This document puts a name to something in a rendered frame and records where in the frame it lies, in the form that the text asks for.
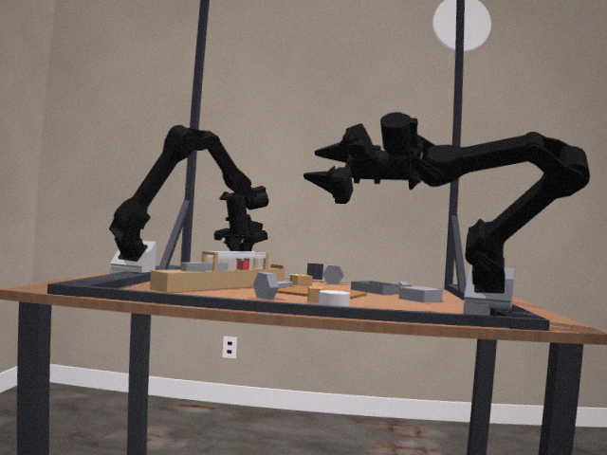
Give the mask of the clear rectangular channel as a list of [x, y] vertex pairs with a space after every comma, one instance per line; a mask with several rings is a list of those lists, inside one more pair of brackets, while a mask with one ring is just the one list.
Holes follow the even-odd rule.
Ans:
[[266, 269], [266, 252], [214, 251], [218, 252], [217, 271]]

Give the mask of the white cylinder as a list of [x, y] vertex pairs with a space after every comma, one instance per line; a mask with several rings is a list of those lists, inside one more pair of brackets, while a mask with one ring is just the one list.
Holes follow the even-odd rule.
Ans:
[[319, 305], [348, 306], [350, 304], [350, 293], [336, 290], [321, 290]]

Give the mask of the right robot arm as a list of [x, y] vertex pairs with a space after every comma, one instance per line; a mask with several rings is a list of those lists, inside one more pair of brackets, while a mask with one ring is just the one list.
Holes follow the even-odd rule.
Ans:
[[147, 213], [149, 205], [179, 161], [193, 151], [206, 149], [221, 169], [226, 186], [234, 191], [224, 191], [219, 198], [227, 200], [228, 214], [243, 213], [247, 209], [259, 209], [268, 205], [266, 188], [259, 186], [251, 189], [250, 179], [235, 166], [216, 134], [183, 125], [173, 126], [164, 140], [163, 152], [151, 171], [134, 196], [124, 201], [114, 213], [109, 229], [115, 235], [120, 251], [119, 259], [133, 262], [139, 260], [148, 247], [140, 239], [140, 230], [150, 220], [151, 216]]

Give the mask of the small wooden block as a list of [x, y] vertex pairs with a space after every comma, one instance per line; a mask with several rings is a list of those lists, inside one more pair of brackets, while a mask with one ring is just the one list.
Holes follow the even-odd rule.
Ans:
[[293, 285], [312, 286], [313, 276], [308, 276], [308, 277], [298, 277], [298, 276], [308, 276], [308, 275], [292, 275]]
[[307, 293], [308, 302], [319, 303], [319, 295], [320, 295], [321, 290], [324, 290], [324, 289], [319, 286], [308, 286], [308, 293]]

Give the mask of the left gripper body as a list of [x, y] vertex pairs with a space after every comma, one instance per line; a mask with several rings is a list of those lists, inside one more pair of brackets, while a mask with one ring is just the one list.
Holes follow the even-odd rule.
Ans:
[[[339, 167], [334, 170], [332, 175], [332, 187], [335, 197], [336, 204], [346, 204], [353, 192], [352, 178], [354, 183], [359, 184], [360, 179], [374, 179], [375, 184], [380, 183], [380, 179], [385, 180], [383, 176], [383, 157], [385, 151], [374, 150], [373, 155], [377, 155], [377, 158], [362, 165], [351, 165], [351, 155], [347, 159], [345, 167]], [[351, 165], [351, 168], [350, 168]], [[352, 178], [350, 177], [350, 171]]]

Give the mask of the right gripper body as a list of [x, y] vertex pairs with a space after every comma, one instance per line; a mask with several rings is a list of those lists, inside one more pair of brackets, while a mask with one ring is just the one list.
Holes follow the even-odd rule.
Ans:
[[[249, 232], [248, 218], [250, 218], [250, 214], [247, 214], [247, 212], [238, 213], [238, 214], [228, 214], [228, 216], [229, 217], [226, 217], [226, 221], [229, 221], [230, 228], [223, 228], [223, 229], [216, 230], [214, 233], [214, 240], [220, 241], [220, 240], [222, 240], [222, 238], [225, 237], [226, 242], [231, 242], [234, 240], [238, 240], [238, 238], [241, 238], [241, 239], [244, 239], [243, 243], [251, 243], [251, 244], [255, 244], [255, 243], [259, 243], [264, 240], [267, 240], [267, 232], [265, 230], [254, 230], [254, 231]], [[229, 230], [229, 231], [227, 232], [227, 230]], [[244, 236], [243, 236], [243, 234], [244, 234]], [[247, 234], [247, 237], [245, 237], [246, 234]]]

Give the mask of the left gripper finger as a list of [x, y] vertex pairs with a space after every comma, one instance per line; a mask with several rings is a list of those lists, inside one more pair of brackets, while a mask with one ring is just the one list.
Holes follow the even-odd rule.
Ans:
[[347, 162], [349, 157], [347, 146], [344, 145], [343, 140], [339, 143], [316, 150], [315, 155], [344, 163]]
[[333, 198], [335, 198], [334, 193], [333, 193], [332, 182], [331, 182], [332, 175], [333, 175], [335, 169], [336, 169], [335, 166], [333, 166], [327, 172], [304, 173], [303, 178], [312, 182], [313, 184], [323, 188], [324, 190], [330, 192], [331, 194], [333, 194]]

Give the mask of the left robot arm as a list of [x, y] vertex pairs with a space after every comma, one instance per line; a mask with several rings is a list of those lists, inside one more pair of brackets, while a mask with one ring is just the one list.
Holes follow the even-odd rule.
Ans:
[[[409, 180], [410, 190], [421, 180], [439, 187], [466, 173], [527, 161], [543, 171], [542, 178], [497, 218], [491, 222], [479, 219], [469, 227], [465, 257], [472, 265], [475, 293], [505, 293], [505, 241], [555, 199], [574, 194], [590, 181], [587, 157], [581, 148], [536, 132], [457, 147], [434, 145], [417, 135], [417, 118], [401, 112], [383, 116], [380, 125], [384, 179]], [[373, 145], [361, 123], [347, 128], [342, 140], [352, 166], [377, 158], [373, 152], [380, 146]]]

